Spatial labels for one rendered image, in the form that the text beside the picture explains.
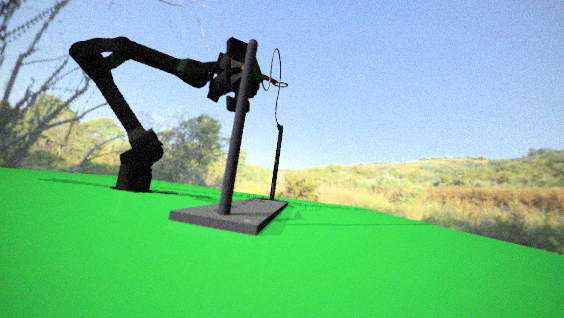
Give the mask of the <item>orange handle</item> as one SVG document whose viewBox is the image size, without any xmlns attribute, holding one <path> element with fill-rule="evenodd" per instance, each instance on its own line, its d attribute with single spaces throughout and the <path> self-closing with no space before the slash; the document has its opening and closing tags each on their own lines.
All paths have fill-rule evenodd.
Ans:
<svg viewBox="0 0 564 318">
<path fill-rule="evenodd" d="M 265 75 L 265 74 L 262 74 L 262 75 L 263 75 L 264 80 L 269 82 L 269 76 L 267 76 L 267 75 Z M 275 80 L 275 79 L 273 79 L 273 78 L 271 78 L 271 83 L 272 83 L 273 86 L 275 86 L 275 87 L 279 87 L 279 85 L 276 85 L 276 84 L 284 84 L 284 85 L 286 85 L 286 86 L 280 86 L 280 88 L 287 88 L 287 87 L 289 86 L 287 83 L 277 81 L 277 80 Z"/>
</svg>

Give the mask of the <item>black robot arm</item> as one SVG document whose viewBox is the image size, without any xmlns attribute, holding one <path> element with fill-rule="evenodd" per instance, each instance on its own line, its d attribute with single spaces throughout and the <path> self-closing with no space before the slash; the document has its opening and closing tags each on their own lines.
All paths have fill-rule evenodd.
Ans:
<svg viewBox="0 0 564 318">
<path fill-rule="evenodd" d="M 112 52 L 104 57 L 101 53 Z M 119 155 L 120 168 L 115 190 L 127 192 L 151 192 L 152 165 L 160 160 L 164 145 L 157 139 L 152 128 L 142 126 L 130 105 L 113 80 L 112 71 L 126 61 L 134 60 L 141 64 L 170 73 L 180 78 L 193 88 L 202 88 L 209 82 L 207 98 L 216 104 L 219 98 L 226 95 L 217 89 L 218 71 L 224 67 L 231 68 L 231 57 L 220 52 L 217 61 L 200 62 L 190 58 L 175 58 L 167 53 L 149 48 L 128 39 L 126 36 L 116 38 L 91 38 L 77 41 L 71 45 L 69 55 L 86 74 L 95 82 L 97 88 L 114 111 L 121 125 L 127 131 L 131 149 Z M 210 73 L 209 73 L 210 72 Z M 125 165 L 124 165 L 125 164 Z"/>
</svg>

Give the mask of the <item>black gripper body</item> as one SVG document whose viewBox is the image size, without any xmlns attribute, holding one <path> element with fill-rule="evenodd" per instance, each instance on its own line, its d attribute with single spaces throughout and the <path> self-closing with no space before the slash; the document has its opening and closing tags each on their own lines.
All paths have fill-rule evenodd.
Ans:
<svg viewBox="0 0 564 318">
<path fill-rule="evenodd" d="M 226 54 L 227 56 L 230 57 L 234 56 L 245 61 L 247 47 L 248 47 L 248 43 L 243 42 L 237 38 L 231 37 L 230 39 L 227 40 Z M 221 71 L 217 72 L 217 78 L 216 78 L 217 89 L 219 89 L 221 92 L 226 94 L 229 94 L 231 92 L 235 93 L 234 97 L 231 97 L 230 95 L 226 96 L 226 108 L 230 112 L 235 112 L 238 91 L 239 91 L 231 87 L 231 76 L 238 74 L 240 72 L 243 71 L 234 70 L 227 66 L 224 67 L 224 72 Z M 248 100 L 246 113 L 248 113 L 249 111 L 250 111 L 250 101 Z"/>
</svg>

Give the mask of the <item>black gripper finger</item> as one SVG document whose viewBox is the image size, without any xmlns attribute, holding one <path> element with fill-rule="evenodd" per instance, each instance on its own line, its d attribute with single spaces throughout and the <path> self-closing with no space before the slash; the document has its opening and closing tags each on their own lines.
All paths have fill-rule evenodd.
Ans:
<svg viewBox="0 0 564 318">
<path fill-rule="evenodd" d="M 231 57 L 231 69 L 243 71 L 242 67 L 244 67 L 244 63 L 245 61 L 242 59 L 239 59 L 234 56 Z"/>
<path fill-rule="evenodd" d="M 231 76 L 231 87 L 233 89 L 239 90 L 240 85 L 241 85 L 242 74 L 243 74 L 243 72 L 240 72 L 238 74 Z M 255 76 L 255 73 L 253 71 L 252 79 L 253 79 L 254 76 Z"/>
</svg>

